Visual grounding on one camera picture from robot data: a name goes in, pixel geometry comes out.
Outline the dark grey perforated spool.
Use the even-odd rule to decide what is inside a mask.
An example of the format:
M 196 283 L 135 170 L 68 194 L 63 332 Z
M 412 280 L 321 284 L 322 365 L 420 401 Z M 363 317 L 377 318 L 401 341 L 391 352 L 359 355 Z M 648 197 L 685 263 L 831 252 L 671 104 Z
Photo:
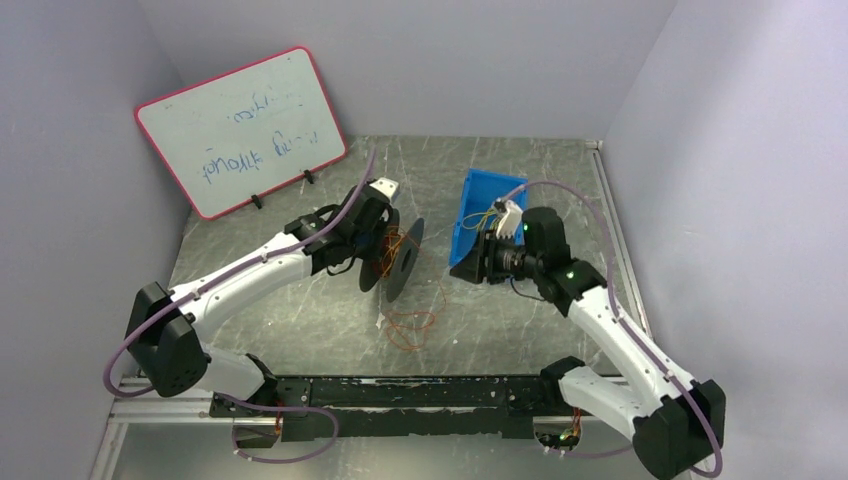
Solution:
M 425 219 L 417 218 L 409 229 L 403 230 L 400 212 L 392 208 L 382 226 L 383 236 L 362 259 L 358 286 L 365 293 L 382 282 L 386 300 L 394 302 L 403 292 L 419 256 Z

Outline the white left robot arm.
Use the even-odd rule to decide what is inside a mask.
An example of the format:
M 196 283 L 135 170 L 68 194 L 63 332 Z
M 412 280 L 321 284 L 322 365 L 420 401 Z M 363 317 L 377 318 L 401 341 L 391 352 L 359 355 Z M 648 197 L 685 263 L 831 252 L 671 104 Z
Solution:
M 251 254 L 170 290 L 153 282 L 136 295 L 128 351 L 162 397 L 191 388 L 259 405 L 277 404 L 277 380 L 252 354 L 208 345 L 223 323 L 288 284 L 361 260 L 359 288 L 378 283 L 379 254 L 399 225 L 397 183 L 379 178 L 350 190 L 342 205 L 298 217 Z

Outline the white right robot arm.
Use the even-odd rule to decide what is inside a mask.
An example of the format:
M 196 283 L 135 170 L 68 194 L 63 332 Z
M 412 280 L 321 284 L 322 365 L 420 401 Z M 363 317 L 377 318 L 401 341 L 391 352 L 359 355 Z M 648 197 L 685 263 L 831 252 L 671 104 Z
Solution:
M 546 392 L 627 438 L 654 478 L 673 479 L 720 455 L 727 400 L 723 389 L 713 380 L 697 380 L 639 329 L 606 278 L 572 255 L 554 209 L 501 212 L 496 227 L 477 234 L 450 274 L 473 284 L 529 279 L 544 301 L 586 332 L 626 385 L 567 357 L 542 370 Z

